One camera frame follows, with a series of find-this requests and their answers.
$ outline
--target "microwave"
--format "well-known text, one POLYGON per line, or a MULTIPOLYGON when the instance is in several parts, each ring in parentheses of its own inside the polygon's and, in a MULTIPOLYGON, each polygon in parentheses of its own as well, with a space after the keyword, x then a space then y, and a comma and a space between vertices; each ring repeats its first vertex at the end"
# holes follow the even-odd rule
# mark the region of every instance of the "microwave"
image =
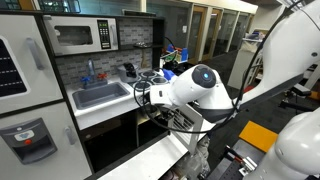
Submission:
POLYGON ((118 50, 115 18, 44 15, 55 56, 118 50))

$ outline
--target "toy kitchen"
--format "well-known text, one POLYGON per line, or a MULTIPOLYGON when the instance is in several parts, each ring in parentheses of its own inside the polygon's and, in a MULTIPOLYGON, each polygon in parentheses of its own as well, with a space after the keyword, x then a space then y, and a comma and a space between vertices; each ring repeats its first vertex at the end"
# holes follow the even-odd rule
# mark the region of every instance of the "toy kitchen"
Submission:
POLYGON ((1 11, 0 22, 0 179, 158 179, 188 152, 139 108, 143 90, 169 83, 151 70, 163 18, 1 11))

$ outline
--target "backsplash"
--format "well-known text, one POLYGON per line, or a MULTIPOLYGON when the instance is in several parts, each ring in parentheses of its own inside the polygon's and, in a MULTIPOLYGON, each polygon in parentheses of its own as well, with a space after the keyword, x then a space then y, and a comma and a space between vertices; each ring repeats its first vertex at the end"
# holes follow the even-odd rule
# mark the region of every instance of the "backsplash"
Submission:
POLYGON ((94 62, 95 73, 107 73, 108 77, 117 75, 117 66, 131 62, 141 67, 142 52, 144 51, 147 67, 151 68, 152 49, 137 49, 117 52, 103 52, 86 55, 74 55, 56 58, 56 63, 64 85, 79 85, 83 76, 88 76, 87 61, 94 62))
POLYGON ((153 21, 150 19, 120 19, 120 42, 122 45, 143 41, 152 43, 153 21))

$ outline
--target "stovetop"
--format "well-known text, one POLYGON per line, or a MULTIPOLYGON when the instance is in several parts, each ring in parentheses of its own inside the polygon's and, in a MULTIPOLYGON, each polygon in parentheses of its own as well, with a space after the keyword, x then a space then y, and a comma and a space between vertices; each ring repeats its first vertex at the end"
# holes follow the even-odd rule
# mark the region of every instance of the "stovetop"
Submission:
POLYGON ((156 72, 142 72, 139 73, 139 78, 136 82, 128 83, 131 87, 135 88, 137 92, 142 92, 145 86, 145 91, 149 91, 152 85, 167 84, 169 81, 156 72))

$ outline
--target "refrigerator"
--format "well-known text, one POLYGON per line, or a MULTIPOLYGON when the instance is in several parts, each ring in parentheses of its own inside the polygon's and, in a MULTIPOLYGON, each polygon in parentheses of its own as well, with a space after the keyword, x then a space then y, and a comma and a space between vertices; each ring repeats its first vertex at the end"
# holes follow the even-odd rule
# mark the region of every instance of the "refrigerator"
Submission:
POLYGON ((0 24, 0 179, 87 178, 92 173, 49 59, 41 16, 1 12, 0 24))

